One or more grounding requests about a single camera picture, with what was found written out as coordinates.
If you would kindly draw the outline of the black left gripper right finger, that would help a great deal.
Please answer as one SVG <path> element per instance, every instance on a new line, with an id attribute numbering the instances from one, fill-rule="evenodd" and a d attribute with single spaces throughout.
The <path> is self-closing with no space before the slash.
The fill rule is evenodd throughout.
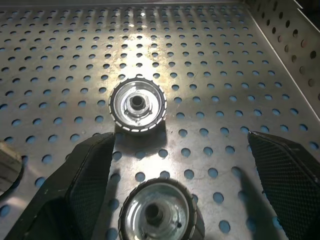
<path id="1" fill-rule="evenodd" d="M 301 144 L 250 131 L 247 139 L 265 195 L 290 240 L 320 238 L 320 163 Z"/>

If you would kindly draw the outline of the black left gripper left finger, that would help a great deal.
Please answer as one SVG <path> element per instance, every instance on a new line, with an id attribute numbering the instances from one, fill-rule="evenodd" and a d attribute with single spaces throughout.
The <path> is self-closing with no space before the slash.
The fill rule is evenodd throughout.
<path id="1" fill-rule="evenodd" d="M 77 144 L 39 188 L 7 240 L 89 240 L 104 202 L 115 134 Z"/>

